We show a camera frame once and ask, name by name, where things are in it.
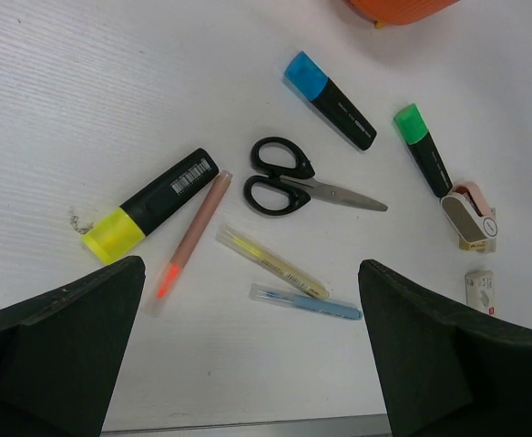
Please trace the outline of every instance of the black scissors handle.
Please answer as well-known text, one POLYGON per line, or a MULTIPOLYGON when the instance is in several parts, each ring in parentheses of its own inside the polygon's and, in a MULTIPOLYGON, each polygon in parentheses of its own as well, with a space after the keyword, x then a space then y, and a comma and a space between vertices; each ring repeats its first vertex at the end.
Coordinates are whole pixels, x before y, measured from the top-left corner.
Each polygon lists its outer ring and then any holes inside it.
POLYGON ((244 184, 244 197, 252 208, 256 209, 262 214, 273 217, 285 216, 286 214, 290 214, 291 212, 302 208, 311 200, 311 196, 309 196, 309 193, 307 193, 306 191, 303 191, 300 188, 295 188, 291 187, 290 185, 286 185, 278 178, 266 178, 265 176, 249 177, 248 180, 246 180, 246 183, 244 184), (282 209, 268 209, 263 207, 251 194, 251 189, 256 184, 262 184, 267 187, 272 187, 286 194, 289 200, 288 206, 282 209))
POLYGON ((300 147, 286 138, 266 137, 261 139, 251 148, 250 160, 255 168, 263 170, 271 178, 278 178, 282 175, 296 179, 309 179, 314 177, 314 168, 312 168, 311 163, 306 155, 304 155, 304 152, 300 147), (260 158, 260 149, 267 145, 286 148, 294 157, 294 162, 296 163, 295 167, 288 168, 264 162, 260 158))

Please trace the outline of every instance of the green highlighter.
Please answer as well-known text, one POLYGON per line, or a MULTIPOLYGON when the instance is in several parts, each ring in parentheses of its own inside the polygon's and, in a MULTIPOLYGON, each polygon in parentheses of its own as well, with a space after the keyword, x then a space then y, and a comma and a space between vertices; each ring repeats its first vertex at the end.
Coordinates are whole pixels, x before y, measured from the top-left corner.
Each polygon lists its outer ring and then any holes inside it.
POLYGON ((452 189, 452 182, 418 107, 405 107, 394 121, 432 192, 443 198, 452 189))

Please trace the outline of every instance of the dark stain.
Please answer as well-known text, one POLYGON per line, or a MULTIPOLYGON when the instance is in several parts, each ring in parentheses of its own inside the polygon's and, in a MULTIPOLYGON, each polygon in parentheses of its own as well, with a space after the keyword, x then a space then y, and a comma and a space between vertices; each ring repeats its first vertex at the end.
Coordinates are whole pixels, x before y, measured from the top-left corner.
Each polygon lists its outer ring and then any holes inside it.
POLYGON ((80 235, 87 234, 92 228, 94 228, 94 223, 80 223, 80 217, 76 215, 73 208, 70 208, 67 212, 69 216, 69 224, 74 228, 74 231, 80 235))

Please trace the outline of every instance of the pink tape dispenser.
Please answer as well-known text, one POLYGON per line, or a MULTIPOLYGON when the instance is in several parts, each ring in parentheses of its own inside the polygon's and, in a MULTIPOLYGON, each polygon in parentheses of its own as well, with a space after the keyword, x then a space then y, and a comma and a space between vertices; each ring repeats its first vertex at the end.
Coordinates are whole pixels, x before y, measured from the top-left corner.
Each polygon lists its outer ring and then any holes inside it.
POLYGON ((446 216, 467 243, 494 239, 498 232, 495 215, 474 182, 456 185, 440 200, 446 216))

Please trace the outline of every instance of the scissors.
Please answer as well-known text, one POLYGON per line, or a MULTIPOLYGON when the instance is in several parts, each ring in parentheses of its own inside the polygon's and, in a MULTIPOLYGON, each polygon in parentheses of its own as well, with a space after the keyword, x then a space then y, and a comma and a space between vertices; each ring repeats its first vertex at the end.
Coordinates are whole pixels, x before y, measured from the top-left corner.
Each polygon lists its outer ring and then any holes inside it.
POLYGON ((301 148, 292 141, 282 137, 266 137, 258 141, 251 148, 251 164, 268 176, 252 176, 244 184, 244 197, 252 208, 267 216, 285 216, 302 208, 317 198, 326 202, 370 209, 372 211, 386 211, 387 205, 368 198, 363 194, 355 193, 349 189, 323 184, 314 178, 314 168, 301 148), (260 150, 266 145, 286 148, 293 156, 295 167, 288 168, 264 162, 260 158, 260 150), (282 209, 267 209, 263 207, 251 193, 254 185, 261 184, 267 188, 281 191, 288 196, 289 204, 282 209))

